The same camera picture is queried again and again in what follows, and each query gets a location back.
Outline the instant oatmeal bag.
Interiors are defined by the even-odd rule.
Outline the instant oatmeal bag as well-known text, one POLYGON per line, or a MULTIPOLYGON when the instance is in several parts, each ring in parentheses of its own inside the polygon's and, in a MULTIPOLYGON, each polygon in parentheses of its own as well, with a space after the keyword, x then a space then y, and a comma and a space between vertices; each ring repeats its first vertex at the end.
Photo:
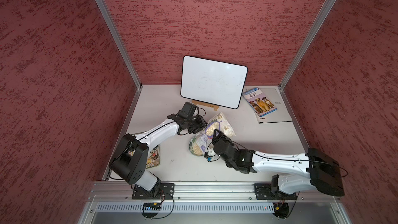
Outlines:
POLYGON ((209 121, 207 126, 202 131, 200 131, 197 135, 206 134, 208 136, 208 145, 209 145, 212 141, 215 129, 221 131, 228 138, 236 136, 232 126, 230 125, 227 118, 225 117, 225 115, 222 112, 220 112, 219 114, 217 114, 216 116, 211 118, 211 120, 209 121))

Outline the green leaf pattern bowl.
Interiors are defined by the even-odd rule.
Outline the green leaf pattern bowl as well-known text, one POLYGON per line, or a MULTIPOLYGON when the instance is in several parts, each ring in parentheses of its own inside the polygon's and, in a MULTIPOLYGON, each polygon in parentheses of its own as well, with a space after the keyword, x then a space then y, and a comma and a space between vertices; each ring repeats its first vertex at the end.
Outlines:
POLYGON ((204 156, 208 145, 206 134, 194 136, 189 142, 189 151, 195 156, 204 156))

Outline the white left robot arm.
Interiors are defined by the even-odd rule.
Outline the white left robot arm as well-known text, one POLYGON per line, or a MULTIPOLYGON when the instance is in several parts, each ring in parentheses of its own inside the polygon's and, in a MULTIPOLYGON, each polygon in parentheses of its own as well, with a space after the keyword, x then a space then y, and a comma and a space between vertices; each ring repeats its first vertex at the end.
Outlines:
POLYGON ((197 114, 191 117, 169 115, 158 126, 138 135, 126 134, 122 137, 109 162, 109 169, 115 172, 129 185, 136 185, 151 193, 157 194, 160 179, 146 170, 149 153, 169 138, 186 130, 196 134, 207 126, 204 118, 197 114))

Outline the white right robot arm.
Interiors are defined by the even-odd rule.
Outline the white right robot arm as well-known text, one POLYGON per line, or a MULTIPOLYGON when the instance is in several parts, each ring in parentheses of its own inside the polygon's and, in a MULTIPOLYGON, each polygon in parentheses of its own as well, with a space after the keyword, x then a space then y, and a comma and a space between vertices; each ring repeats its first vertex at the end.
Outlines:
POLYGON ((293 195, 317 190, 328 196, 345 195, 342 168, 335 159, 318 149, 310 148, 306 153, 296 155, 263 153, 248 149, 215 129, 205 158, 211 162, 214 156, 242 174, 275 172, 271 181, 274 194, 293 195))

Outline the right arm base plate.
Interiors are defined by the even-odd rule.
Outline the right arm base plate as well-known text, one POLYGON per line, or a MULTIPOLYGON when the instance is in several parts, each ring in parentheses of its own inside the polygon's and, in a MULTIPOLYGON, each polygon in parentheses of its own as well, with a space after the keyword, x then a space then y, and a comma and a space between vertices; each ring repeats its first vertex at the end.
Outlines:
POLYGON ((257 200, 296 200, 297 194, 287 195, 279 191, 272 191, 271 184, 254 184, 254 193, 257 200))

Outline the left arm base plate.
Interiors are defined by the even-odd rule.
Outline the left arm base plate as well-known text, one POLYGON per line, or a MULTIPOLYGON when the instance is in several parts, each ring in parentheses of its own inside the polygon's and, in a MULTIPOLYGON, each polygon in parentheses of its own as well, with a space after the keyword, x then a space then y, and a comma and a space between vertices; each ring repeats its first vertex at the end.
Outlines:
POLYGON ((150 191, 135 185, 132 200, 172 200, 175 191, 174 183, 157 183, 150 191))

